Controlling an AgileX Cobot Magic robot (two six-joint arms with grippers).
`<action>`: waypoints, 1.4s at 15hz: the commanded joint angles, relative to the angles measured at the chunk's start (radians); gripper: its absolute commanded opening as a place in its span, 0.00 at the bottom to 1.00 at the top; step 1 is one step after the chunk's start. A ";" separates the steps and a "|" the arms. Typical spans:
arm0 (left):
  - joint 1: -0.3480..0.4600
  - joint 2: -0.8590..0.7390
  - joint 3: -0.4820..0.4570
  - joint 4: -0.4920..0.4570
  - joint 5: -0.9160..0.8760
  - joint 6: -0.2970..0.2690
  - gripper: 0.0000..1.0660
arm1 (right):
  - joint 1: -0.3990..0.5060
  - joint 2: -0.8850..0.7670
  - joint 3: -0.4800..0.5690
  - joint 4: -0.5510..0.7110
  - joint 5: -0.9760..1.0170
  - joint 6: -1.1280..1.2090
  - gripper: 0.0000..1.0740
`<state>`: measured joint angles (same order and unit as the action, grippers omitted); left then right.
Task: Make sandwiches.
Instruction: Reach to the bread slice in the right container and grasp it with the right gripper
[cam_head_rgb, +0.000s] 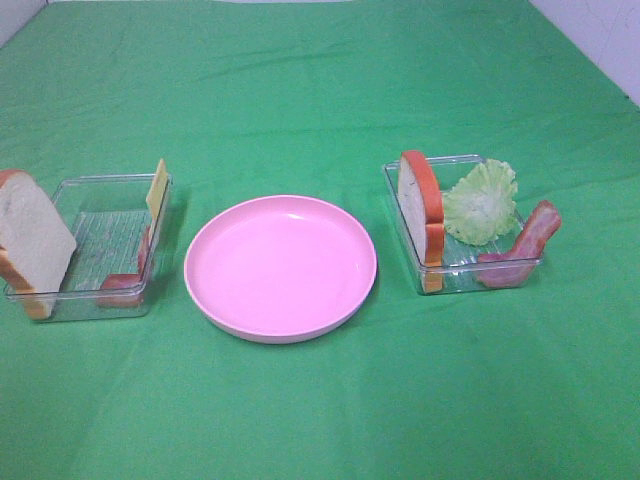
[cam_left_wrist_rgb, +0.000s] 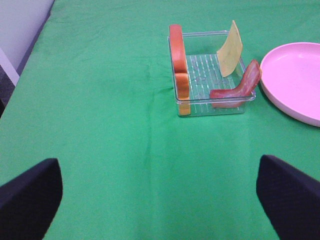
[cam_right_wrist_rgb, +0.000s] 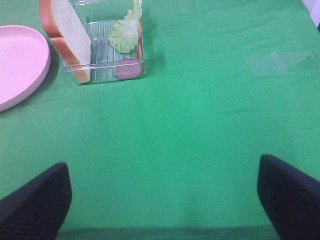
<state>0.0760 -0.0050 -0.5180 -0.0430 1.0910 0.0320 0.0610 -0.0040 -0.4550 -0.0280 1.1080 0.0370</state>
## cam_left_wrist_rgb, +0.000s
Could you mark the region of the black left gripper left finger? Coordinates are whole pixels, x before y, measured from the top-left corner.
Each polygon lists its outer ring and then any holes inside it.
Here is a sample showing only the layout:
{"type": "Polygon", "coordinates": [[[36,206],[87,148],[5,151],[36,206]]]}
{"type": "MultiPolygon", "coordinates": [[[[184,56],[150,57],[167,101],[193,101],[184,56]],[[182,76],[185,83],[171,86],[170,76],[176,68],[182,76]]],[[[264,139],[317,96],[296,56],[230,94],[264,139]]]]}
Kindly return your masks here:
{"type": "Polygon", "coordinates": [[[0,187],[0,238],[41,240],[63,197],[56,158],[45,159],[0,187]]]}

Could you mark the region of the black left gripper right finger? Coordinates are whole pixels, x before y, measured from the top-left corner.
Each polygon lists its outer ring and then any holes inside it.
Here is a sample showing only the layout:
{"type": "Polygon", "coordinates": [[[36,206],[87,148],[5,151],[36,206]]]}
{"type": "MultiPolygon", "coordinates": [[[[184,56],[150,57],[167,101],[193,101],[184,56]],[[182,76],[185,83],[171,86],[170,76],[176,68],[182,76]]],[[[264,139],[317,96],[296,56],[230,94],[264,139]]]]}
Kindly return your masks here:
{"type": "Polygon", "coordinates": [[[281,240],[320,238],[320,182],[273,155],[260,159],[256,194],[281,240]]]}

